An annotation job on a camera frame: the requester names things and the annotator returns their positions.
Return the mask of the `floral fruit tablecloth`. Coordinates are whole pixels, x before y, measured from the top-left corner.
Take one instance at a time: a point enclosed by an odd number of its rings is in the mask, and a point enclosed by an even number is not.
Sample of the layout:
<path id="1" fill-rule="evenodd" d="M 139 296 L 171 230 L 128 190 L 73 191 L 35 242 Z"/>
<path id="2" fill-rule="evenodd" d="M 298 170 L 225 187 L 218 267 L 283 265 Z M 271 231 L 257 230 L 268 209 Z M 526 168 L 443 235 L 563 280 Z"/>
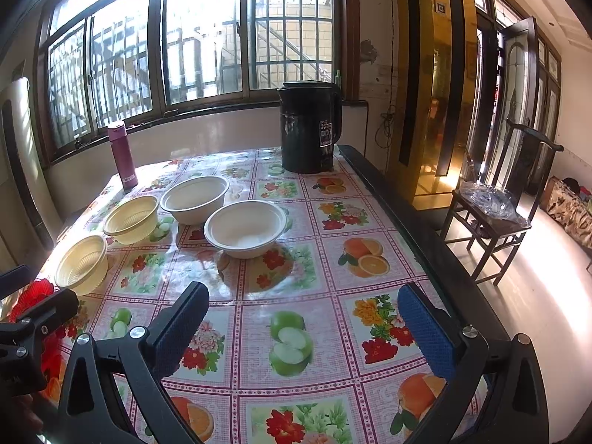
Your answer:
<path id="1" fill-rule="evenodd" d="M 162 384 L 202 441 L 409 443 L 448 409 L 448 381 L 424 355 L 406 294 L 417 287 L 450 313 L 467 276 L 416 212 L 389 215 L 359 174 L 343 157 L 328 174 L 291 174 L 275 148 L 145 167 L 141 198 L 222 176 L 231 209 L 248 198 L 277 205 L 284 232 L 238 260 L 161 210 L 139 242 L 108 239 L 105 276 L 57 333 L 43 401 L 57 406 L 78 337 L 102 343 L 147 326 L 200 282 L 207 314 Z"/>

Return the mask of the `dark framed window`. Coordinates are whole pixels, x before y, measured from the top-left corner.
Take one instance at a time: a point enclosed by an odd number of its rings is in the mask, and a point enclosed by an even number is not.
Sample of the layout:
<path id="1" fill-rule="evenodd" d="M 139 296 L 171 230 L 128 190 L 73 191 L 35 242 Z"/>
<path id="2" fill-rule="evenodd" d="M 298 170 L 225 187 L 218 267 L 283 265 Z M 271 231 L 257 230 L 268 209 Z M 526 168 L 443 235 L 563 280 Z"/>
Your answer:
<path id="1" fill-rule="evenodd" d="M 360 0 L 48 0 L 33 69 L 47 164 L 210 108 L 273 101 L 288 81 L 359 94 Z"/>

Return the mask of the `cream plastic bowl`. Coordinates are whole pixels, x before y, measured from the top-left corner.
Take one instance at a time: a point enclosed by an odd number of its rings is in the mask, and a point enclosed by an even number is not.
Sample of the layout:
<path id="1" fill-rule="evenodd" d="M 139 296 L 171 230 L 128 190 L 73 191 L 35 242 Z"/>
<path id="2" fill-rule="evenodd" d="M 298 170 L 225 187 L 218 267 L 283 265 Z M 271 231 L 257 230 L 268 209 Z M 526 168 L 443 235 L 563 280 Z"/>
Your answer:
<path id="1" fill-rule="evenodd" d="M 58 263 L 55 284 L 78 296 L 92 293 L 103 282 L 107 270 L 107 243 L 102 236 L 87 236 L 73 245 Z"/>
<path id="2" fill-rule="evenodd" d="M 102 231 L 124 246 L 149 236 L 158 223 L 158 199 L 138 196 L 115 208 L 105 219 Z"/>

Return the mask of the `magenta thermos bottle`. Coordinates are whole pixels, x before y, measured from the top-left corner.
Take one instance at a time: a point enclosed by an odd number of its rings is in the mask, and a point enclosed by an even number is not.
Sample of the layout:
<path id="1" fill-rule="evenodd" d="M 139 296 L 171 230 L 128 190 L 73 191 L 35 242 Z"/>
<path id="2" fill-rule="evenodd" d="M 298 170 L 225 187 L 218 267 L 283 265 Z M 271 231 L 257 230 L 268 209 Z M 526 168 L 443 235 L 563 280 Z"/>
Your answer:
<path id="1" fill-rule="evenodd" d="M 138 184 L 138 178 L 135 174 L 131 147 L 127 138 L 127 127 L 124 121 L 119 120 L 110 123 L 107 126 L 107 135 L 122 188 L 124 191 L 131 191 Z"/>

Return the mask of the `black electric kettle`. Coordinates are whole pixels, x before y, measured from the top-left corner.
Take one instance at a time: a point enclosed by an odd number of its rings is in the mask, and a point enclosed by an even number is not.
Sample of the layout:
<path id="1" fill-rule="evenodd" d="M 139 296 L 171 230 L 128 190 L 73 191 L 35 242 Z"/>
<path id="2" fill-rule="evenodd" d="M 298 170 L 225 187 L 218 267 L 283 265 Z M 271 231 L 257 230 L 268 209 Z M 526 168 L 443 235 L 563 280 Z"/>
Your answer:
<path id="1" fill-rule="evenodd" d="M 282 167 L 295 174 L 332 171 L 334 144 L 342 133 L 339 86 L 321 81 L 285 82 L 278 94 Z"/>

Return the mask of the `white paper bowl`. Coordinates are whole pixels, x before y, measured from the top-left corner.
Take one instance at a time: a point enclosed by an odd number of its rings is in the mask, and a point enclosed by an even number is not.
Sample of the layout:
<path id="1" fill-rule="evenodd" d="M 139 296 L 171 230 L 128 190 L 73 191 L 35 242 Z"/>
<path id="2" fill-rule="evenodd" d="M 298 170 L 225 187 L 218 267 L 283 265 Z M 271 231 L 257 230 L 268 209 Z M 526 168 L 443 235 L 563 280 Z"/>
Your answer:
<path id="1" fill-rule="evenodd" d="M 287 215 L 273 202 L 244 201 L 225 205 L 204 224 L 208 243 L 234 259 L 260 257 L 286 228 Z"/>
<path id="2" fill-rule="evenodd" d="M 168 189 L 159 206 L 182 225 L 197 226 L 224 205 L 230 183 L 222 176 L 189 178 Z"/>

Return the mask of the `white tower air conditioner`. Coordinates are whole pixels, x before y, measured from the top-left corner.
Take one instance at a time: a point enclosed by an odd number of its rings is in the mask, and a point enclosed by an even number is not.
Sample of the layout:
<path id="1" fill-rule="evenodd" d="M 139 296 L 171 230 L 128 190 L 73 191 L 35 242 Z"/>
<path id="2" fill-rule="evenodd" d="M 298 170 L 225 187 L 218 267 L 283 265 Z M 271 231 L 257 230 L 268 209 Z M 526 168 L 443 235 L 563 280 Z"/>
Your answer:
<path id="1" fill-rule="evenodd" d="M 52 250 L 63 227 L 38 155 L 29 102 L 29 80 L 21 77 L 1 91 L 1 135 L 17 192 L 33 232 Z"/>

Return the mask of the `dark wooden door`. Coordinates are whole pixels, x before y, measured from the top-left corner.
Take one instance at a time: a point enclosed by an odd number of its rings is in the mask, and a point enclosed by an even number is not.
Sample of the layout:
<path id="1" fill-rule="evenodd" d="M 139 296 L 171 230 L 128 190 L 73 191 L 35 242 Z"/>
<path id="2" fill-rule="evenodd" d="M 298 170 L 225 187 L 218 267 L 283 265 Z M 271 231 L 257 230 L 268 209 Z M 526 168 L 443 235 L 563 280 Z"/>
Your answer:
<path id="1" fill-rule="evenodd" d="M 519 163 L 524 134 L 510 124 L 534 124 L 536 36 L 532 17 L 503 28 L 478 16 L 477 83 L 464 176 L 507 191 L 514 202 L 520 202 L 530 170 Z"/>

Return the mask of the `dark wooden chair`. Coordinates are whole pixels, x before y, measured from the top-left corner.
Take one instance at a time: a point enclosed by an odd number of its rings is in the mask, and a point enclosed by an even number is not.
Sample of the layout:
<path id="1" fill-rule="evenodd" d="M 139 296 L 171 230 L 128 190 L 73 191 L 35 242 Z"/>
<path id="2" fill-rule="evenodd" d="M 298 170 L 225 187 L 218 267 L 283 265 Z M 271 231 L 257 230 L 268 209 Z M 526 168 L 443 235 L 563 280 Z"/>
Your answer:
<path id="1" fill-rule="evenodd" d="M 555 155 L 564 150 L 561 144 L 530 126 L 510 119 L 506 121 L 506 126 L 508 131 L 492 181 L 488 184 L 462 181 L 453 191 L 453 199 L 440 232 L 447 245 L 465 243 L 471 248 L 477 243 L 482 248 L 482 257 L 471 274 L 476 284 L 491 282 L 497 286 L 502 281 L 526 233 L 532 228 L 532 220 L 545 191 Z M 503 188 L 498 188 L 503 162 L 516 132 L 521 135 L 519 153 L 511 166 L 507 183 Z M 531 209 L 524 216 L 518 211 L 519 202 L 541 154 L 545 155 L 541 181 L 536 188 Z"/>

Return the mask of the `clear plastic bag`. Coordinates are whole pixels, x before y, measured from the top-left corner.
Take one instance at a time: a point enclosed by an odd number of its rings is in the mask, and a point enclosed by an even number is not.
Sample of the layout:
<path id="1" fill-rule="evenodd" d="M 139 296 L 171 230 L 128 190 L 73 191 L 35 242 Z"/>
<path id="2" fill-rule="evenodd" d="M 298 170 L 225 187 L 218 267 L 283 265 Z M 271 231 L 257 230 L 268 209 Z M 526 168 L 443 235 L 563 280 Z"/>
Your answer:
<path id="1" fill-rule="evenodd" d="M 491 219 L 528 225 L 530 222 L 518 212 L 520 198 L 507 189 L 483 184 L 480 181 L 463 181 L 460 194 L 470 204 Z"/>

